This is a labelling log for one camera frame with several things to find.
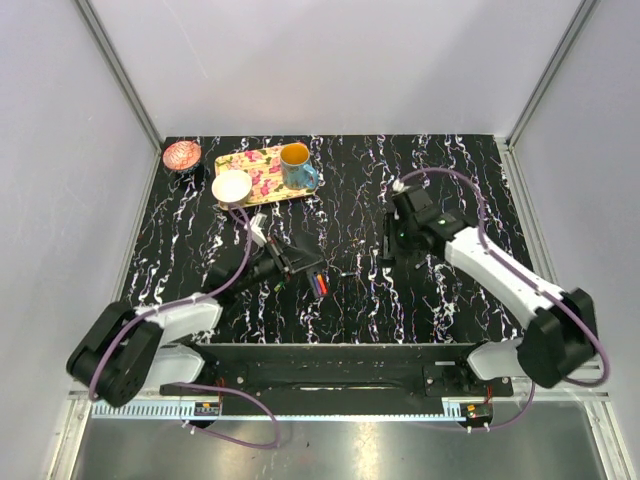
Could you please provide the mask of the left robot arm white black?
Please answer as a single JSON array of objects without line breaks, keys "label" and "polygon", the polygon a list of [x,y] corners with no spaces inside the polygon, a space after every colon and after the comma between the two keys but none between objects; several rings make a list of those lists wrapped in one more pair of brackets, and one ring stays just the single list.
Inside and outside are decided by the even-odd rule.
[{"label": "left robot arm white black", "polygon": [[112,407],[129,403],[145,388],[182,383],[195,395],[213,390],[215,369],[193,347],[173,347],[183,337],[215,328],[224,310],[251,287],[302,274],[309,281],[325,262],[315,249],[271,236],[224,253],[211,266],[200,290],[167,304],[134,308],[108,304],[70,354],[66,372],[89,397]]}]

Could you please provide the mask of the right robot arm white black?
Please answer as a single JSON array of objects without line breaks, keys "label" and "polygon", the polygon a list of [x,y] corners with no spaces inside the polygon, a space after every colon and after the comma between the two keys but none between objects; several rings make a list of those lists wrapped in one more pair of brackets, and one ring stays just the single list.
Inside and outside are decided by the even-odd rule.
[{"label": "right robot arm white black", "polygon": [[551,388],[595,356],[597,328],[589,294],[567,292],[537,276],[483,239],[476,222],[458,210],[443,211],[421,187],[393,194],[392,202],[383,223],[383,266],[412,253],[435,256],[489,291],[523,329],[520,338],[469,350],[454,373],[460,392],[476,396],[491,380],[514,376]]}]

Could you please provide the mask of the black remote control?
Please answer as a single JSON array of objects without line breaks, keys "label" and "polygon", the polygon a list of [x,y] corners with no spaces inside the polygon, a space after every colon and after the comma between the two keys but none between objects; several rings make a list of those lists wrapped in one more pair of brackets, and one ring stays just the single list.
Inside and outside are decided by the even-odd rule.
[{"label": "black remote control", "polygon": [[[294,236],[294,244],[295,244],[295,246],[297,246],[299,248],[308,250],[308,251],[313,252],[313,253],[317,253],[317,254],[321,255],[324,258],[320,247],[317,245],[317,241],[310,234],[306,234],[306,233],[298,233],[298,234],[296,234]],[[326,275],[324,274],[325,266],[326,266],[326,261],[325,261],[325,258],[324,258],[324,263],[319,268],[309,269],[306,272],[304,272],[306,277],[307,277],[307,280],[309,281],[309,285],[313,290],[314,297],[316,299],[321,299],[321,298],[326,297],[328,295],[328,293],[329,293],[329,289],[328,289],[328,293],[326,295],[319,296],[316,293],[316,290],[314,288],[311,275],[312,274],[316,275],[316,273],[322,274],[322,276],[323,276],[323,278],[325,280],[326,286],[327,286],[327,279],[326,279]]]}]

